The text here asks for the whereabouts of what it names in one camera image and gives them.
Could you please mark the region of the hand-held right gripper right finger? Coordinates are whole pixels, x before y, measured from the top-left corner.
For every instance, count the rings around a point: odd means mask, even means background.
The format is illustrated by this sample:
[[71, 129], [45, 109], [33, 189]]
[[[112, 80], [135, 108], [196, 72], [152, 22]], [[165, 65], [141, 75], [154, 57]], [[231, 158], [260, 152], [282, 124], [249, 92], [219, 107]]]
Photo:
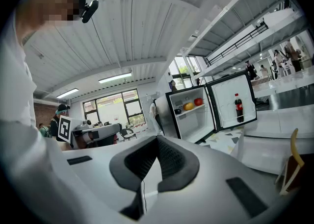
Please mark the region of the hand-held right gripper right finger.
[[157, 159], [161, 168], [160, 193], [179, 191], [188, 186], [197, 176], [200, 162], [191, 151], [159, 135], [157, 136]]

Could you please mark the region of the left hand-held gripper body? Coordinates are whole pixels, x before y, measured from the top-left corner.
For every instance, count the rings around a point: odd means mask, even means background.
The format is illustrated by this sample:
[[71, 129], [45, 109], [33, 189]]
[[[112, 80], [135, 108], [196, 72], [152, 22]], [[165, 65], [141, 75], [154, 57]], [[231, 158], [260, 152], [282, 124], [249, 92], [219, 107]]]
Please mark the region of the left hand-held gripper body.
[[69, 143], [72, 149], [86, 149], [113, 145], [114, 136], [121, 129], [121, 124], [94, 126], [90, 120], [61, 116], [57, 136]]

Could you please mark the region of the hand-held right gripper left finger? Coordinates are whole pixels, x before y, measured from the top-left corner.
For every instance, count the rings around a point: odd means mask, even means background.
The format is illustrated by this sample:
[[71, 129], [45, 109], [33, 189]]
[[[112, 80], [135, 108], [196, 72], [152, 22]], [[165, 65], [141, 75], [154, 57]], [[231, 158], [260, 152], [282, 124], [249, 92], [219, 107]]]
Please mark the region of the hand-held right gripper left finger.
[[131, 204], [124, 207], [120, 213], [139, 220], [144, 214], [141, 183], [157, 158], [157, 136], [125, 149], [112, 157], [109, 170], [116, 183], [123, 189], [135, 193]]

